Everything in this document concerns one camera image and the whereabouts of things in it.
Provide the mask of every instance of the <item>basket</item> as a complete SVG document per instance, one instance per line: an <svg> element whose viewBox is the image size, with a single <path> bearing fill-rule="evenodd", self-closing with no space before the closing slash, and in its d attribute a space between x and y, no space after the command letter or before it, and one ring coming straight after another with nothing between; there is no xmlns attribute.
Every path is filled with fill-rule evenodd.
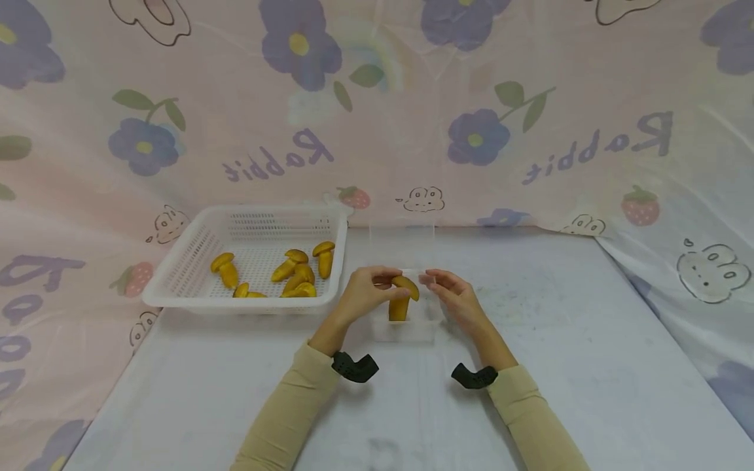
<svg viewBox="0 0 754 471"><path fill-rule="evenodd" d="M198 314L320 314L338 294L345 254L346 215L337 206L212 206L194 219L168 252L142 294L156 307L181 307ZM335 243L329 279L317 274L312 249L324 240ZM288 249L310 255L316 298L279 298L285 282L270 275L285 261ZM233 298L220 277L210 272L219 254L232 252L238 282L268 298Z"/></svg>

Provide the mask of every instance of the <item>printed fabric backdrop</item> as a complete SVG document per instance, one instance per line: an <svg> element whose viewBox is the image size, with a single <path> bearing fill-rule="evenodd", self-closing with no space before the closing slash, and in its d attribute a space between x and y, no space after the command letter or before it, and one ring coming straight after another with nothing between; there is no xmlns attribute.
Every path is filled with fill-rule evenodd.
<svg viewBox="0 0 754 471"><path fill-rule="evenodd" d="M0 0L3 469L62 468L219 203L597 237L754 438L753 24L753 0Z"/></svg>

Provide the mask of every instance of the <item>table surface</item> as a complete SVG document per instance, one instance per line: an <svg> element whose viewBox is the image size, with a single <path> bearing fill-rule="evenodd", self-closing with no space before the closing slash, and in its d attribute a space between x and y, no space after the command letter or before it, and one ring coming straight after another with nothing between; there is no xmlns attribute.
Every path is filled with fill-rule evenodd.
<svg viewBox="0 0 754 471"><path fill-rule="evenodd" d="M371 248L368 231L349 230L341 289L379 259ZM752 469L754 444L593 240L458 228L422 249L415 261L474 284L592 469ZM165 310L66 471L228 469L319 321ZM379 373L341 381L298 469L525 469L489 397L450 378L475 361L456 327L424 344L374 342L370 329L355 324L344 350L371 353Z"/></svg>

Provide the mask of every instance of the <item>yellow mushroom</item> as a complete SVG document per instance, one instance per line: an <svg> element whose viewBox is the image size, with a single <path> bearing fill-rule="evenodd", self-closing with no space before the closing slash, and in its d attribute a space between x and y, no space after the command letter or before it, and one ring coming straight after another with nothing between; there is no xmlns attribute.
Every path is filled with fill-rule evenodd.
<svg viewBox="0 0 754 471"><path fill-rule="evenodd" d="M291 249L288 252L285 252L285 256L288 257L288 259L281 263L280 266L275 268L275 271L272 272L270 281L273 283L285 280L293 274L293 270L296 268L297 264L309 261L309 257L298 249Z"/></svg>
<svg viewBox="0 0 754 471"><path fill-rule="evenodd" d="M235 291L233 291L234 298L246 298L249 292L249 283L241 283L238 285Z"/></svg>
<svg viewBox="0 0 754 471"><path fill-rule="evenodd" d="M409 301L419 300L419 288L406 277L395 277L391 281L398 288L406 288L410 291L408 298L395 299L388 304L388 319L390 321L403 322L409 311Z"/></svg>
<svg viewBox="0 0 754 471"><path fill-rule="evenodd" d="M327 280L330 272L333 270L334 249L335 244L329 240L325 240L311 251L311 256L317 257L317 260L319 261L317 271L320 272L320 277L323 280Z"/></svg>
<svg viewBox="0 0 754 471"><path fill-rule="evenodd" d="M285 283L283 292L296 289L301 283L304 282L314 284L314 272L306 263L299 263L293 268L293 276L288 279L287 283Z"/></svg>
<svg viewBox="0 0 754 471"><path fill-rule="evenodd" d="M308 282L301 283L296 289L291 291L285 291L281 298L316 298L317 289L314 285Z"/></svg>
<svg viewBox="0 0 754 471"><path fill-rule="evenodd" d="M210 265L212 273L219 273L222 284L228 289L234 289L238 284L238 271L233 265L233 255L230 252L224 252L215 257Z"/></svg>

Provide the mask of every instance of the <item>wrist band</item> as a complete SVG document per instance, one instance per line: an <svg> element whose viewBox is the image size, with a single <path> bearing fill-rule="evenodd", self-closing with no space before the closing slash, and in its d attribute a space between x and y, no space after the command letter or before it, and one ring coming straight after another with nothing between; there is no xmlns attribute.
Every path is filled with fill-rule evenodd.
<svg viewBox="0 0 754 471"><path fill-rule="evenodd" d="M498 372L491 366L485 366L476 373L472 373L463 363L459 363L450 375L466 389L482 389L495 382Z"/></svg>
<svg viewBox="0 0 754 471"><path fill-rule="evenodd" d="M366 383L379 370L379 366L371 355L364 355L355 362L346 352L336 352L333 355L333 369L343 378L354 383Z"/></svg>

